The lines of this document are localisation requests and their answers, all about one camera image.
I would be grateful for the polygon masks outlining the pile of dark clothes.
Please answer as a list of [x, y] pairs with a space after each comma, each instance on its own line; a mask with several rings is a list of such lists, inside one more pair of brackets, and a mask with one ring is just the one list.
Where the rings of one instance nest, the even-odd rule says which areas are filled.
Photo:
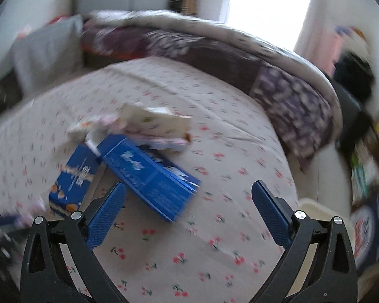
[[353, 52], [341, 54], [335, 63], [333, 79], [363, 104], [372, 94], [372, 69], [367, 61]]

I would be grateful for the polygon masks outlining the grey checked cushion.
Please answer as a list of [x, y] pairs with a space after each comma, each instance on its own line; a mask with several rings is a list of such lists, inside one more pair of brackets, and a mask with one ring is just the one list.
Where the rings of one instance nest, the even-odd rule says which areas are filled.
[[83, 18], [67, 17], [14, 42], [11, 59], [24, 96], [30, 96], [83, 67]]

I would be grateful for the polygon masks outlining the orange peel piece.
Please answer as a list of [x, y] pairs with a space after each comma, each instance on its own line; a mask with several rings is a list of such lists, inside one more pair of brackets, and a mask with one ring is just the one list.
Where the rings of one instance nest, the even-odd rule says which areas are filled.
[[191, 137], [190, 133], [186, 133], [186, 134], [185, 134], [185, 139], [186, 139], [189, 143], [192, 142], [192, 137]]

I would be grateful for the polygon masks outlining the wooden bookshelf with books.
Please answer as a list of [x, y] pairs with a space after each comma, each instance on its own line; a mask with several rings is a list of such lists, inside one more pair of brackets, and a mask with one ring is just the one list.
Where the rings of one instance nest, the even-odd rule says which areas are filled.
[[379, 116], [350, 156], [352, 210], [379, 195]]

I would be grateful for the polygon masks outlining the blue biscuit box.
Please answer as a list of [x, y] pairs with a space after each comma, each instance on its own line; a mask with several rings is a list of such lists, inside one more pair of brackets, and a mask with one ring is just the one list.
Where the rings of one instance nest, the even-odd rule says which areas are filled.
[[103, 170], [100, 157], [85, 144], [79, 144], [68, 161], [61, 164], [48, 194], [50, 209], [62, 217], [81, 210], [85, 196], [96, 188]]

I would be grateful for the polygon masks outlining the white plastic trash bin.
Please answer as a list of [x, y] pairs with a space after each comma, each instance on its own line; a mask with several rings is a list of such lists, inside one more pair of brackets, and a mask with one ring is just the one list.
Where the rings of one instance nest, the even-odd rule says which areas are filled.
[[[311, 219], [315, 220], [330, 221], [332, 217], [341, 217], [343, 219], [346, 231], [348, 233], [348, 238], [350, 241], [352, 252], [355, 252], [355, 231], [352, 222], [347, 217], [344, 217], [336, 211], [333, 211], [330, 208], [321, 205], [310, 198], [300, 199], [300, 201], [298, 202], [298, 208], [304, 211]], [[296, 284], [294, 288], [301, 288], [304, 281], [307, 279], [307, 274], [308, 271], [311, 269], [316, 250], [316, 244], [310, 245], [309, 249], [307, 250], [307, 255], [302, 264], [299, 275], [296, 278]]]

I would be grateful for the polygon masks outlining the white tissue wrapper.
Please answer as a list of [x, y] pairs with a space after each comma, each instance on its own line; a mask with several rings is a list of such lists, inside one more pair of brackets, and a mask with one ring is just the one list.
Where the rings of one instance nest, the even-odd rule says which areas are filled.
[[107, 132], [112, 126], [119, 123], [119, 120], [120, 118], [117, 114], [91, 116], [70, 125], [66, 133], [69, 139], [76, 142], [84, 142], [90, 131]]

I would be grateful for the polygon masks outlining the pink foam strip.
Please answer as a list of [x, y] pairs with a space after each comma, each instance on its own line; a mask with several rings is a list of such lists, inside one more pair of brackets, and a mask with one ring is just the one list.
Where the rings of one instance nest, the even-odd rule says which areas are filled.
[[164, 138], [137, 134], [129, 134], [126, 137], [136, 146], [146, 146], [153, 150], [182, 152], [190, 145], [190, 141], [185, 138]]

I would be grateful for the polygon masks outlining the dark blue long carton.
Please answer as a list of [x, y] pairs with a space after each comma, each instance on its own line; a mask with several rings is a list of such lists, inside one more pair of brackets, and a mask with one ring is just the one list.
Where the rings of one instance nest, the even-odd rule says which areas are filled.
[[114, 175], [168, 222], [176, 221], [201, 186], [183, 168], [123, 135], [108, 135], [96, 148]]

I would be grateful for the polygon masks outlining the pink white cabinet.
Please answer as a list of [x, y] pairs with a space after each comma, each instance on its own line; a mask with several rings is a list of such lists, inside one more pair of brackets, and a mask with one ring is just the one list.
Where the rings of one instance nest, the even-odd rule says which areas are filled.
[[315, 65], [331, 77], [336, 63], [344, 53], [354, 53], [363, 61], [370, 57], [369, 46], [364, 33], [351, 26], [336, 26], [326, 30], [314, 57]]

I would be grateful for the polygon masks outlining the cream printed paper bag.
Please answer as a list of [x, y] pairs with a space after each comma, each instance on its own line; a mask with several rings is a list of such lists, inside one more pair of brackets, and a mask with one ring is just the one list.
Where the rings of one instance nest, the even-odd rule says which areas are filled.
[[169, 107], [124, 103], [117, 114], [126, 132], [139, 135], [184, 138], [192, 125], [191, 116], [176, 114]]

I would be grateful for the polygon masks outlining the black storage bench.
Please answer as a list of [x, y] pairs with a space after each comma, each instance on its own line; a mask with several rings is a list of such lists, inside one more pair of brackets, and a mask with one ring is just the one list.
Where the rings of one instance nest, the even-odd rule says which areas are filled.
[[331, 79], [328, 74], [324, 75], [336, 91], [342, 110], [343, 128], [336, 147], [346, 159], [349, 159], [355, 144], [362, 139], [371, 126], [372, 117], [349, 91]]

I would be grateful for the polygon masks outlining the lower Ganten water carton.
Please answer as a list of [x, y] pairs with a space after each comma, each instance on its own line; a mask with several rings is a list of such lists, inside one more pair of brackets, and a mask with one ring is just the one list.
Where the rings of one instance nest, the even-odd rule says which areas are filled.
[[379, 195], [354, 211], [350, 220], [355, 230], [355, 264], [361, 276], [366, 269], [379, 263]]

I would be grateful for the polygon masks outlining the window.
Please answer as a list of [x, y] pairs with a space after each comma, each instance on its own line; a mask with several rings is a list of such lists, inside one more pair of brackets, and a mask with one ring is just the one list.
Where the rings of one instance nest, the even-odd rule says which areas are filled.
[[311, 0], [228, 0], [225, 25], [294, 50]]

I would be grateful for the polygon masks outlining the cherry print table cloth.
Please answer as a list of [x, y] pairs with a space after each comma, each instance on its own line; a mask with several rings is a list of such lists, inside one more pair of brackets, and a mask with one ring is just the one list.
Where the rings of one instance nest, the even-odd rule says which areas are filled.
[[279, 260], [250, 189], [262, 180], [296, 206], [285, 153], [264, 110], [242, 91], [165, 58], [108, 66], [34, 98], [0, 123], [0, 212], [25, 211], [53, 189], [76, 147], [71, 124], [124, 103], [192, 117], [192, 142], [166, 156], [200, 181], [174, 222], [135, 194], [94, 250], [130, 302], [248, 302]]

